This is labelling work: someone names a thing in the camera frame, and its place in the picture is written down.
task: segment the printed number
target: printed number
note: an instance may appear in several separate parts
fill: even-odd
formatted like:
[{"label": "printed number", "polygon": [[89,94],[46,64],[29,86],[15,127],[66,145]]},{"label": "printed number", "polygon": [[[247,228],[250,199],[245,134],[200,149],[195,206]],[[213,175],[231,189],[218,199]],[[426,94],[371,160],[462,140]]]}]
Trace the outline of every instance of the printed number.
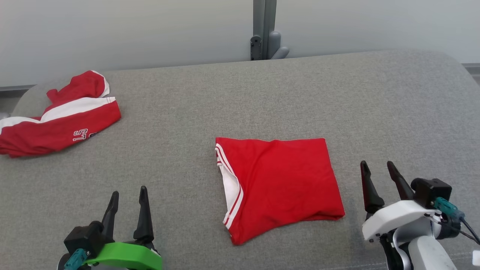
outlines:
[{"label": "printed number", "polygon": [[73,141],[78,141],[78,140],[85,140],[85,139],[87,139],[87,132],[88,132],[88,129],[87,129],[87,128],[75,131],[75,132],[73,133],[73,136],[80,136],[80,137],[79,137],[79,138],[73,138]]}]

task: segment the gray wall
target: gray wall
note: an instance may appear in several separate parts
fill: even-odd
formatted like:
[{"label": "gray wall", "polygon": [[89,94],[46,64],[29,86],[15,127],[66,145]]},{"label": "gray wall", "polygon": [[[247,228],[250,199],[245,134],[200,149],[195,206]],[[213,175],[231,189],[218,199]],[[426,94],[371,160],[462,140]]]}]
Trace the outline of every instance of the gray wall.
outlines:
[{"label": "gray wall", "polygon": [[[0,0],[0,87],[249,60],[252,0]],[[376,49],[480,62],[480,0],[278,0],[288,57]]]},{"label": "gray wall", "polygon": [[85,70],[246,61],[252,1],[0,0],[0,87]]},{"label": "gray wall", "polygon": [[480,0],[277,0],[275,29],[288,57],[415,48],[480,62]]}]

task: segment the gray fabric surface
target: gray fabric surface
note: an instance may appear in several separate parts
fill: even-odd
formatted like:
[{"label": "gray fabric surface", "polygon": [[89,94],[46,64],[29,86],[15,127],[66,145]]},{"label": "gray fabric surface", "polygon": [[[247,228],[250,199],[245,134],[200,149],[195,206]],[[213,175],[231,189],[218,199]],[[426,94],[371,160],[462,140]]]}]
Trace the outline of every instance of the gray fabric surface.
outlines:
[{"label": "gray fabric surface", "polygon": [[[69,149],[0,157],[2,269],[53,269],[76,225],[99,220],[114,190],[114,237],[131,240],[138,194],[148,187],[165,269],[386,269],[379,243],[363,241],[360,161],[378,193],[398,200],[386,162],[407,178],[438,177],[480,232],[480,88],[452,58],[401,50],[103,73],[122,119]],[[38,85],[14,115],[40,115]],[[215,137],[326,138],[346,216],[301,222],[233,246]],[[474,243],[442,240],[459,269]]]}]

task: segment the white sleeve trim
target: white sleeve trim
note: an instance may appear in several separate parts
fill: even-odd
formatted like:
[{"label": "white sleeve trim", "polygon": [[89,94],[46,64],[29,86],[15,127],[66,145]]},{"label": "white sleeve trim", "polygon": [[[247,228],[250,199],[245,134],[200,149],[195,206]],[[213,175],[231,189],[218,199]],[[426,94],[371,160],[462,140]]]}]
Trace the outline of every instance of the white sleeve trim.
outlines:
[{"label": "white sleeve trim", "polygon": [[230,229],[243,200],[243,189],[220,144],[216,144],[215,151],[217,154],[217,165],[222,173],[225,199],[227,200],[227,213],[223,219],[223,224],[227,229]]},{"label": "white sleeve trim", "polygon": [[110,85],[107,83],[107,80],[105,79],[105,77],[102,74],[96,72],[95,70],[92,70],[92,71],[103,77],[104,89],[103,89],[103,93],[99,96],[99,98],[103,98],[104,96],[110,94]]},{"label": "white sleeve trim", "polygon": [[77,113],[93,110],[115,101],[114,97],[108,98],[80,98],[58,107],[52,108],[42,115],[40,120],[28,117],[14,116],[0,120],[0,134],[4,127],[20,124],[21,122],[45,123],[58,118],[71,116]]}]

